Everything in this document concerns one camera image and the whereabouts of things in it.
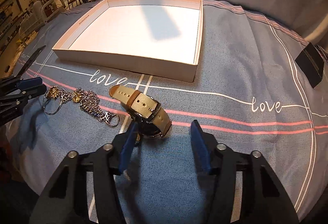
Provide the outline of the pink shallow cardboard tray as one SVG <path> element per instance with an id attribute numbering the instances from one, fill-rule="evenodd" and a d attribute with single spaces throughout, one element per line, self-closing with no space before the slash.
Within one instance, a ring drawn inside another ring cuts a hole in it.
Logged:
<path id="1" fill-rule="evenodd" d="M 102 0 L 53 46 L 61 59 L 193 82 L 203 0 Z"/>

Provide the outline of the white chair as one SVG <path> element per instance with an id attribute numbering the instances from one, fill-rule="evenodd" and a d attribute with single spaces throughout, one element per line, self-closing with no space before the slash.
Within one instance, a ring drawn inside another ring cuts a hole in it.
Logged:
<path id="1" fill-rule="evenodd" d="M 27 46 L 26 40 L 33 32 L 38 32 L 40 28 L 66 11 L 64 0 L 49 0 L 45 4 L 36 1 L 32 5 L 30 14 L 26 16 L 20 24 L 18 31 L 19 39 Z"/>

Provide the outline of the small black box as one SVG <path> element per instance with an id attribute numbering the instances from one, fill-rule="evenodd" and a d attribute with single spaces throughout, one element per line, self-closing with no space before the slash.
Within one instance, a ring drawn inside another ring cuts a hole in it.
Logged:
<path id="1" fill-rule="evenodd" d="M 295 61 L 314 89 L 323 79 L 324 59 L 318 48 L 309 43 L 296 57 Z"/>

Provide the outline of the beige strap wristwatch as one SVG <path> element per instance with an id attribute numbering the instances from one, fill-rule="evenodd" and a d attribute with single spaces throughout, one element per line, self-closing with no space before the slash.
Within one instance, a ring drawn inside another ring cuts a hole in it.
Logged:
<path id="1" fill-rule="evenodd" d="M 138 90 L 121 85 L 111 87 L 109 95 L 118 100 L 133 121 L 138 123 L 141 136 L 166 136 L 172 121 L 160 102 Z"/>

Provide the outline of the black smartphone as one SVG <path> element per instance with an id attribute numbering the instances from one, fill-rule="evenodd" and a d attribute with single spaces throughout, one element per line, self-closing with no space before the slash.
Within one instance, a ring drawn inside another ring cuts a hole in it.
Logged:
<path id="1" fill-rule="evenodd" d="M 45 47 L 45 45 L 41 46 L 30 56 L 30 58 L 24 63 L 23 67 L 18 72 L 17 77 L 21 77 L 30 68 L 30 66 L 35 62 L 36 58 L 43 51 L 43 49 L 45 49 Z"/>

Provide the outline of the blue striped love bedsheet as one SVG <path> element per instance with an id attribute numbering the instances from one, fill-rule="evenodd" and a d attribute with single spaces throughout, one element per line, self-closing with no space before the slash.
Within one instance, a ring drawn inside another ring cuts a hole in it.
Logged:
<path id="1" fill-rule="evenodd" d="M 31 100 L 2 132 L 34 192 L 42 192 L 70 150 L 95 151 L 127 129 L 128 114 L 108 94 L 110 87 L 122 84 L 159 101 L 172 120 L 167 136 L 144 139 L 127 171 L 116 177 L 128 223 L 202 222 L 214 179 L 195 165 L 193 120 L 237 152 L 262 152 L 299 219 L 308 217 L 327 186 L 327 78 L 313 89 L 296 63 L 304 39 L 262 14 L 206 0 L 192 83 L 60 60 L 52 47 L 92 7 L 81 5 L 44 26 L 18 67 L 45 45 L 25 77 L 40 76 L 47 86 L 66 90 L 92 90 L 120 122 L 109 127 L 75 103 L 58 107 L 52 101 L 43 111 L 41 98 Z"/>

